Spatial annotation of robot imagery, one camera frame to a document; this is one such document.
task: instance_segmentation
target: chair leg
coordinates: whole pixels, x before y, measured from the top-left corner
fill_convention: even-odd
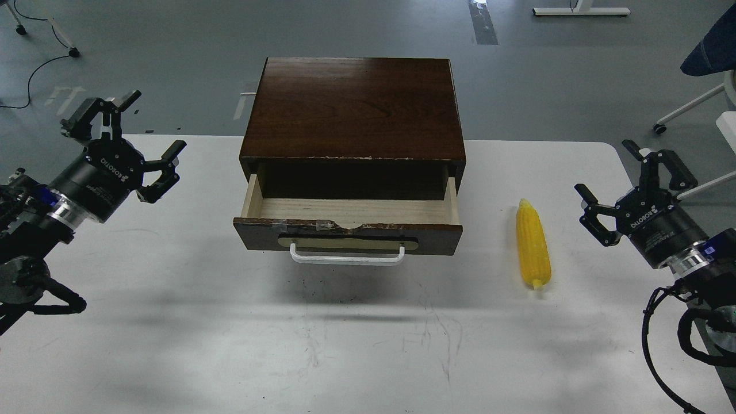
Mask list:
[[[46,15],[46,18],[48,19],[51,26],[54,28],[54,31],[61,36],[62,39],[64,39],[64,42],[66,42],[66,45],[69,47],[69,56],[72,57],[79,57],[79,51],[74,46],[74,42],[71,41],[71,39],[64,33],[63,30],[61,30],[61,27],[59,24],[54,20],[54,18],[51,16],[51,13],[49,13],[48,10],[42,5],[38,3],[38,1],[33,0],[33,2],[36,4],[36,7],[40,8],[43,11],[43,14]]]
[[[660,134],[665,132],[667,129],[665,127],[665,124],[669,121],[677,118],[678,116],[682,115],[685,112],[688,112],[689,110],[693,109],[694,107],[700,105],[701,103],[707,101],[710,98],[713,98],[715,95],[718,95],[719,93],[723,92],[725,90],[725,86],[723,83],[716,86],[715,88],[711,89],[710,91],[706,92],[705,94],[702,94],[701,96],[693,99],[692,101],[686,103],[685,105],[681,106],[680,108],[677,108],[676,110],[668,113],[663,118],[657,121],[657,123],[654,125],[654,132]]]
[[[10,3],[5,3],[5,5],[7,6],[7,11],[10,12],[10,15],[13,17],[13,20],[15,20],[15,24],[16,24],[15,31],[21,36],[28,33],[26,32],[26,28],[23,27],[23,25],[21,24],[21,21],[18,20],[18,16],[15,15],[15,12],[13,11],[13,6],[11,6]]]
[[[683,201],[686,198],[690,198],[694,195],[697,195],[700,192],[704,192],[707,189],[710,189],[712,187],[717,186],[718,184],[727,183],[730,180],[733,180],[736,178],[736,171],[730,172],[726,175],[723,175],[721,177],[718,177],[714,180],[708,181],[705,184],[701,184],[700,186],[695,187],[694,189],[687,190],[686,192],[682,192],[677,196],[677,200]]]

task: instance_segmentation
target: drawer handle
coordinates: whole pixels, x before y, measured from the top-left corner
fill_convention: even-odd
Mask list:
[[[362,266],[396,266],[404,260],[404,245],[399,247],[395,257],[360,257],[360,256],[304,256],[297,253],[297,243],[289,246],[291,258],[296,263],[306,264],[353,264]]]

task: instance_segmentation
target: yellow corn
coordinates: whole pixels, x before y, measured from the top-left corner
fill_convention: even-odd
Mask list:
[[[539,215],[525,198],[519,202],[516,213],[516,244],[521,277],[527,285],[539,290],[550,281],[552,268]]]

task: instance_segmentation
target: wooden drawer box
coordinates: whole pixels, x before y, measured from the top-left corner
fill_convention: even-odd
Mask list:
[[[248,249],[451,255],[460,240],[448,60],[269,58],[240,161]]]

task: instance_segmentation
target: wooden cabinet top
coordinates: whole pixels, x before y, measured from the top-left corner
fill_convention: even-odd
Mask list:
[[[464,165],[450,61],[270,57],[240,156]]]

